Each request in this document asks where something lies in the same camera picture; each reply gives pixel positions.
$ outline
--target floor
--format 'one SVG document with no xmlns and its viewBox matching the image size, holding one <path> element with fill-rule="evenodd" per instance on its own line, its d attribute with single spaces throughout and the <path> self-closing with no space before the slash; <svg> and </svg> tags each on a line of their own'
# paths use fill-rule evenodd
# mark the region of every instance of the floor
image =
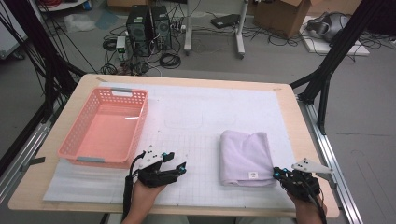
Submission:
<svg viewBox="0 0 396 224">
<path fill-rule="evenodd" d="M 104 64 L 102 37 L 125 23 L 102 8 L 84 12 L 96 25 L 89 32 L 69 34 L 79 50 L 98 70 Z M 78 52 L 60 35 L 72 64 L 92 72 Z M 272 39 L 276 44 L 282 40 Z M 181 66 L 174 70 L 151 69 L 149 77 L 183 77 L 252 82 L 291 83 L 315 71 L 323 57 L 307 53 L 303 43 L 292 47 L 268 42 L 268 35 L 246 37 L 246 56 L 240 60 L 232 35 L 194 33 L 192 52 L 179 53 Z M 326 114 L 326 131 L 335 156 L 364 223 L 396 223 L 396 50 L 369 49 L 369 57 L 345 58 L 332 76 Z M 304 87 L 295 90 L 300 93 Z M 30 61 L 0 61 L 0 156 L 3 156 L 44 98 Z M 102 214 L 22 212 L 7 208 L 9 195 L 0 204 L 2 223 L 99 223 Z M 190 217 L 191 223 L 233 223 L 232 217 Z M 282 219 L 282 223 L 292 223 Z M 343 215 L 329 223 L 347 223 Z"/>
</svg>

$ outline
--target towel tag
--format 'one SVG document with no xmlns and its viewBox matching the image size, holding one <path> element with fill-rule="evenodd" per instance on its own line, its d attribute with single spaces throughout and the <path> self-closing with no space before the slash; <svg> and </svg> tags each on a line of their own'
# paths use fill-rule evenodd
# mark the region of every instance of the towel tag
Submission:
<svg viewBox="0 0 396 224">
<path fill-rule="evenodd" d="M 249 179 L 258 179 L 259 178 L 259 172 L 249 172 L 248 173 L 248 178 Z"/>
</svg>

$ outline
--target pink plastic basket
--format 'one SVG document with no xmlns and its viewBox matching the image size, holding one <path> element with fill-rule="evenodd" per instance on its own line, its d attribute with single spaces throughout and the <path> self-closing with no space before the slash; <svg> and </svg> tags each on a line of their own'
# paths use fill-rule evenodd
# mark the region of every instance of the pink plastic basket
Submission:
<svg viewBox="0 0 396 224">
<path fill-rule="evenodd" d="M 74 164 L 130 167 L 149 111 L 143 90 L 95 88 L 58 150 Z"/>
</svg>

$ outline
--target wooden table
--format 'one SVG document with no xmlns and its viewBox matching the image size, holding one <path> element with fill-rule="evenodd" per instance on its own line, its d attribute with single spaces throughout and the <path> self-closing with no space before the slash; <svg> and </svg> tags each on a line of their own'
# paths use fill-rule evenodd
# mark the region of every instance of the wooden table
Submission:
<svg viewBox="0 0 396 224">
<path fill-rule="evenodd" d="M 32 165 L 18 185 L 8 206 L 15 210 L 35 211 L 80 211 L 80 212 L 106 212 L 121 213 L 122 204 L 108 203 L 66 203 L 44 202 L 43 196 L 47 191 L 50 181 L 58 163 L 57 149 L 65 139 L 73 121 L 78 116 L 87 96 L 92 88 L 101 82 L 139 83 L 152 85 L 209 87 L 224 89 L 273 91 L 276 94 L 282 111 L 283 120 L 290 138 L 290 144 L 297 161 L 309 156 L 310 160 L 319 162 L 318 154 L 304 122 L 300 107 L 297 104 L 291 87 L 287 84 L 256 83 L 240 81 L 166 78 L 166 77 L 121 77 L 107 75 L 86 75 L 78 83 L 69 102 L 62 114 L 54 124 L 43 146 L 36 157 L 45 157 L 44 163 Z M 332 194 L 332 190 L 323 179 L 319 179 L 325 203 L 328 207 L 328 217 L 338 217 L 339 209 Z M 217 207 L 188 207 L 188 206 L 159 206 L 151 209 L 156 214 L 182 214 L 206 216 L 257 216 L 257 217 L 295 217 L 294 209 L 247 209 L 247 208 L 221 208 Z"/>
</svg>

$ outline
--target lavender towel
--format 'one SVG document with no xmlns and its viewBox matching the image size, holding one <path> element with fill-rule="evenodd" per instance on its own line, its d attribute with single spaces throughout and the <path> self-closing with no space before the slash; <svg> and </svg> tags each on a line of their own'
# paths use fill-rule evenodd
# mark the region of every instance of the lavender towel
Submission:
<svg viewBox="0 0 396 224">
<path fill-rule="evenodd" d="M 273 187 L 266 133 L 225 131 L 220 139 L 220 181 L 226 186 Z"/>
</svg>

